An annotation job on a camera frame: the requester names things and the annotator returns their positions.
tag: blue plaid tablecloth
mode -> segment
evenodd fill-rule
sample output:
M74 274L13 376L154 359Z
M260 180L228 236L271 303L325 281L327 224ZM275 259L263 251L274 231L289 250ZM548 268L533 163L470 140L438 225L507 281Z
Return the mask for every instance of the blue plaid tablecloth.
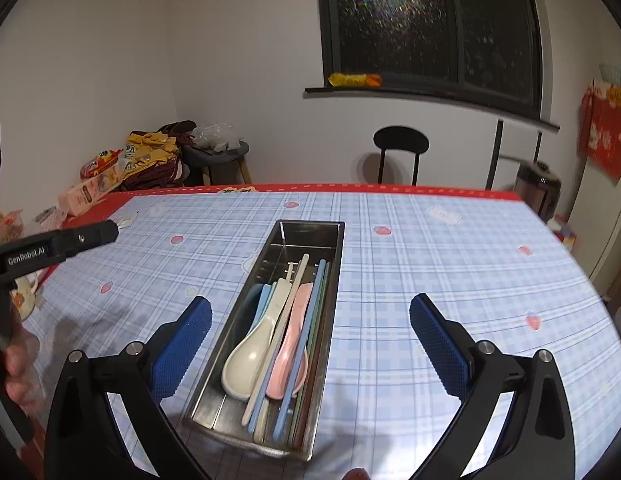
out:
M52 397L63 361L81 348L114 354L177 319L195 295L213 309L209 335L162 407L208 473L224 480L332 480L364 467L373 480L411 476L459 407L409 323L427 292L448 319L502 352L556 357L571 409L576 479L621 426L621 343L587 277L524 204L450 196L260 192L137 196L116 243L61 264L26 325ZM277 219L344 221L331 356L314 457L273 460L182 425L209 351ZM486 463L508 410L503 394L467 471ZM116 418L150 468L121 400ZM47 411L42 418L46 421Z

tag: red tablecloth border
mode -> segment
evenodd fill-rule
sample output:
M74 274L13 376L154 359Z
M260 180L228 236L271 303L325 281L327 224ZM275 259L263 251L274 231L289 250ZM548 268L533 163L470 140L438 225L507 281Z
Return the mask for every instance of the red tablecloth border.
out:
M227 187L241 189L246 186L198 186L173 187L170 189L148 189L143 191L121 191L109 193L101 202L76 218L70 218L64 226L78 227L105 220L134 196L165 194L217 193ZM459 187L389 186L387 184L254 184L258 191L313 191L313 192L353 192L353 193L396 193L440 196L463 196L467 198L489 198L494 200L513 200L521 198L512 191L485 191Z

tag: window sill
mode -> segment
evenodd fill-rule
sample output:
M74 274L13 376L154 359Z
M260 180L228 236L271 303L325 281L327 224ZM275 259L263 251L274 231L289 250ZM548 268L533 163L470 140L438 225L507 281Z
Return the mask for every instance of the window sill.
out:
M433 95L429 92L422 92L419 90L406 90L398 88L373 88L373 87L315 87L306 88L304 96L307 98L319 98L329 96L354 96L354 97L386 97L386 98L399 98L399 99L412 99L420 101L430 101L440 104L451 104L455 106L461 106L465 108L472 108L481 112L487 112L498 116L500 119L513 120L520 123L529 124L536 127L538 130L544 132L556 134L559 131L559 126L556 124L548 123L536 117L523 116L508 112L500 108L486 106L478 103L461 101L459 98L453 96L447 96L444 92L441 95Z

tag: blue gripper pad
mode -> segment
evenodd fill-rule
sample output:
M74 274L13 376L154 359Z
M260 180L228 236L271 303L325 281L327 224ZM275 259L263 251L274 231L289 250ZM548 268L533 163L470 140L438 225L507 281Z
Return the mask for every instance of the blue gripper pad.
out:
M153 335L153 338L165 336L168 339L152 363L150 372L150 392L155 400L175 394L211 323L209 301L197 296L177 321L165 323Z
M411 301L411 326L435 368L446 393L462 402L469 393L471 363L448 332L450 323L425 294Z

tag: window frame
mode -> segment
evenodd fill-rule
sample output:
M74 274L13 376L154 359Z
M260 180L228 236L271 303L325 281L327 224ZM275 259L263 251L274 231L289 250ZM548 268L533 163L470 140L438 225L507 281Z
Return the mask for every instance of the window frame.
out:
M542 38L537 14L537 3L529 0L527 21L529 25L529 46L531 49L533 103L525 104L516 98L508 98L496 91L474 86L464 80L463 27L460 0L444 0L447 11L449 34L449 80L419 75L380 73L384 81L382 88L393 93L422 95L462 103L479 105L507 112L528 119L539 120L542 109ZM339 52L339 19L337 0L318 0L321 49L324 70L324 86L332 88L329 76L341 71ZM393 83L405 83L395 86Z

